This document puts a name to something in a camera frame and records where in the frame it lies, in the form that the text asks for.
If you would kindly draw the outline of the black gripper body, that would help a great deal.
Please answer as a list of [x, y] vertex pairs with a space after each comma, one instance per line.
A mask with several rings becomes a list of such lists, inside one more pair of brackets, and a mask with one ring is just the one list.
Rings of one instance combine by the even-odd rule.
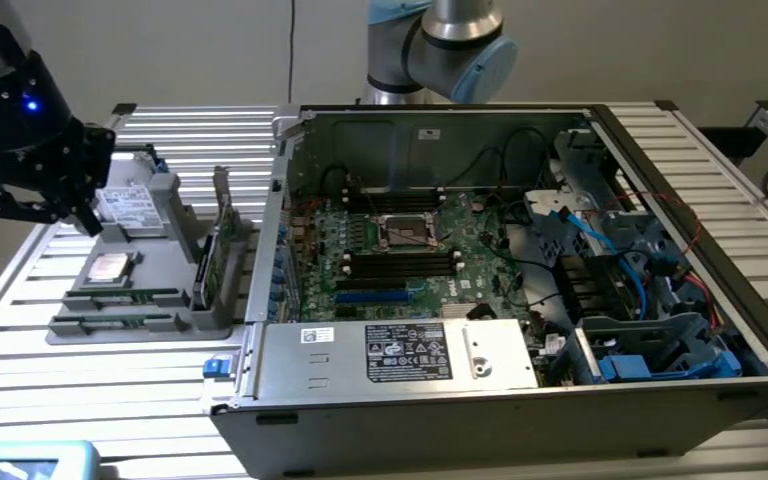
[[113, 130], [73, 115], [38, 53], [0, 77], [0, 184], [18, 201], [68, 201], [108, 181]]

